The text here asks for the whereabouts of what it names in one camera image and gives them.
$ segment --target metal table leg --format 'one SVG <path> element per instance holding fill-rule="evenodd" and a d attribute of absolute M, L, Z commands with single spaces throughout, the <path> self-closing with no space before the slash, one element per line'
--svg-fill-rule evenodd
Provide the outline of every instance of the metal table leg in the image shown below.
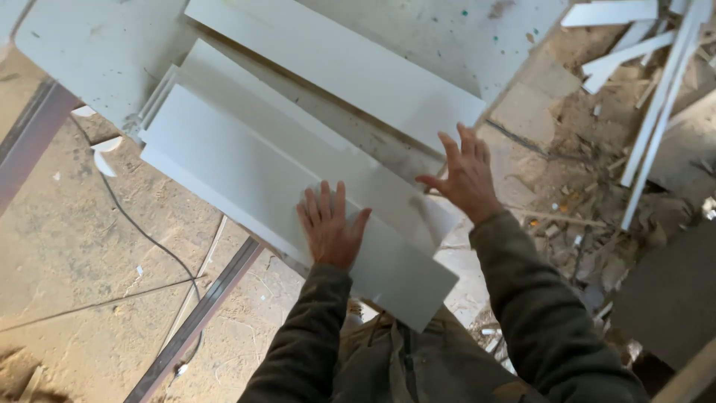
<path fill-rule="evenodd" d="M 204 295 L 204 298 L 201 298 L 201 301 L 192 310 L 189 317 L 186 318 L 184 324 L 162 352 L 159 353 L 159 356 L 139 380 L 137 386 L 127 396 L 125 403 L 146 403 L 149 401 L 154 391 L 162 383 L 162 380 L 179 362 L 181 356 L 196 340 L 201 329 L 214 316 L 221 303 L 236 287 L 238 281 L 246 274 L 262 251 L 263 247 L 253 238 L 248 238 L 243 243 L 231 262 L 226 266 L 226 269 L 221 272 L 209 291 Z"/>
<path fill-rule="evenodd" d="M 77 97 L 51 79 L 25 105 L 0 143 L 0 216 L 76 105 Z"/>

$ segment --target dark green jacket sleeve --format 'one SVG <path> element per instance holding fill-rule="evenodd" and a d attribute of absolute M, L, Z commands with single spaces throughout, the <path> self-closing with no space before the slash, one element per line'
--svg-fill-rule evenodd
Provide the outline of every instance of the dark green jacket sleeve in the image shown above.
<path fill-rule="evenodd" d="M 470 233 L 517 374 L 552 402 L 648 402 L 509 212 Z"/>
<path fill-rule="evenodd" d="M 352 280 L 315 265 L 239 402 L 325 402 L 333 389 Z"/>

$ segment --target jacket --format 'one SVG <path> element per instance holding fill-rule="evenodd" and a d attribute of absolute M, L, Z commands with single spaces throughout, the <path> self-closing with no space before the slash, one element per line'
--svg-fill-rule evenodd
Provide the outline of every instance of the jacket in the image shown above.
<path fill-rule="evenodd" d="M 648 402 L 508 212 L 470 233 L 519 377 L 445 307 L 422 333 L 382 314 L 340 336 L 352 281 L 315 265 L 239 402 Z"/>

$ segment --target person's left hand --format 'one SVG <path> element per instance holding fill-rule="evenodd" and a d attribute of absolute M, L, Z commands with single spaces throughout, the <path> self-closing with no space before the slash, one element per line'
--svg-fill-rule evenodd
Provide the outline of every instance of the person's left hand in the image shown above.
<path fill-rule="evenodd" d="M 306 189 L 305 195 L 306 207 L 298 204 L 296 212 L 303 224 L 314 262 L 328 263 L 348 272 L 360 250 L 363 231 L 372 210 L 362 210 L 353 225 L 348 227 L 346 186 L 342 181 L 338 182 L 333 212 L 331 212 L 331 188 L 327 181 L 321 182 L 319 201 L 316 200 L 311 189 Z"/>

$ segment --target hand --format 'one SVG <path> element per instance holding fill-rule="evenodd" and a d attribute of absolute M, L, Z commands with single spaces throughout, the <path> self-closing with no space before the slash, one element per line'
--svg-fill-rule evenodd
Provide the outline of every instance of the hand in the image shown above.
<path fill-rule="evenodd" d="M 463 143 L 462 152 L 450 136 L 438 133 L 447 156 L 447 179 L 419 175 L 415 180 L 429 189 L 437 189 L 477 225 L 504 208 L 495 195 L 488 145 L 476 139 L 475 132 L 462 123 L 458 123 L 458 133 Z"/>
<path fill-rule="evenodd" d="M 306 208 L 299 204 L 296 212 L 303 224 L 309 249 L 315 263 L 328 263 L 348 272 L 363 242 L 363 231 L 371 209 L 358 213 L 353 225 L 346 224 L 346 185 L 340 181 L 336 190 L 335 209 L 331 212 L 331 188 L 321 182 L 321 199 L 306 189 Z"/>

